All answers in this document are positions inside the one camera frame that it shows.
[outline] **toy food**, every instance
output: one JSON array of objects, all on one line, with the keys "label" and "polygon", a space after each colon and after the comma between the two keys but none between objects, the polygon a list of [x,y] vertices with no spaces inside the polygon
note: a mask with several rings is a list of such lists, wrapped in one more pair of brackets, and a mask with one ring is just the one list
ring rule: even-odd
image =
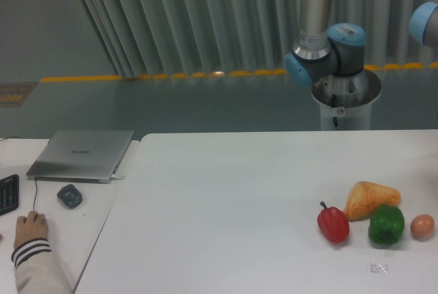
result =
[{"label": "toy food", "polygon": [[398,205],[400,203],[400,192],[397,189],[359,181],[348,194],[344,213],[348,221],[359,221],[366,219],[382,204]]},{"label": "toy food", "polygon": [[402,238],[404,217],[396,206],[380,205],[371,215],[368,236],[376,244],[391,245]]},{"label": "toy food", "polygon": [[411,222],[411,232],[416,239],[425,239],[433,231],[435,221],[429,214],[421,214]]},{"label": "toy food", "polygon": [[336,207],[327,207],[321,202],[324,209],[318,215],[318,226],[328,241],[334,244],[342,243],[350,233],[350,225],[344,212]]}]

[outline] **yellow line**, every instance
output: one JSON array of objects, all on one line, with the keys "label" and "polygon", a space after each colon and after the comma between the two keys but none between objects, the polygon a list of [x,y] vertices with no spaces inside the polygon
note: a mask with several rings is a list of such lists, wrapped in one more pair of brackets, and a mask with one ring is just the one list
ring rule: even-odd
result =
[{"label": "yellow line", "polygon": [[[429,68],[438,68],[438,62],[430,63]],[[367,70],[410,70],[416,68],[426,68],[423,64],[420,63],[408,63],[408,64],[386,64],[382,67],[377,65],[365,65],[364,68]],[[276,70],[255,70],[254,72],[248,72],[247,70],[234,70],[229,74],[230,77],[248,77],[254,75],[286,75],[287,71],[279,68]],[[155,75],[143,74],[134,78],[133,80],[151,80],[151,79],[189,79],[189,78],[197,78],[197,77],[224,77],[224,72],[195,72],[190,76],[185,73],[175,73],[170,75],[169,77],[165,73],[159,73]],[[40,82],[72,82],[72,81],[117,81],[123,80],[123,78],[119,75],[95,75],[89,77],[43,77]]]}]

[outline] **black keyboard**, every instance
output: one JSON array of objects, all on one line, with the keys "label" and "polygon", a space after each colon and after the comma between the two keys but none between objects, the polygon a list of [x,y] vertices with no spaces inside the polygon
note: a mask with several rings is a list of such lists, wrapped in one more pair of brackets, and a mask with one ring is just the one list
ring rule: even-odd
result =
[{"label": "black keyboard", "polygon": [[17,174],[0,180],[0,215],[18,208],[19,182]]}]

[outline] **striped sleeve cuff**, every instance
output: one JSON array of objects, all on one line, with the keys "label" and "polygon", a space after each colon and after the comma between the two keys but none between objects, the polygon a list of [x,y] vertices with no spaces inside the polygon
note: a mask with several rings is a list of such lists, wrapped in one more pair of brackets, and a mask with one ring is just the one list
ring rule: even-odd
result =
[{"label": "striped sleeve cuff", "polygon": [[49,242],[45,238],[35,238],[18,246],[11,259],[15,268],[18,268],[21,263],[41,252],[52,252]]}]

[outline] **green bell pepper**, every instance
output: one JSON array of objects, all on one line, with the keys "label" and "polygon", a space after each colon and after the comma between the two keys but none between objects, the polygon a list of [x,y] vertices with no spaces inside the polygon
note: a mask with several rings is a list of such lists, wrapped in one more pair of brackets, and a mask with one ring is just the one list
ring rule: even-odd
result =
[{"label": "green bell pepper", "polygon": [[368,236],[373,243],[391,245],[402,238],[403,230],[402,211],[396,206],[383,204],[371,215]]}]

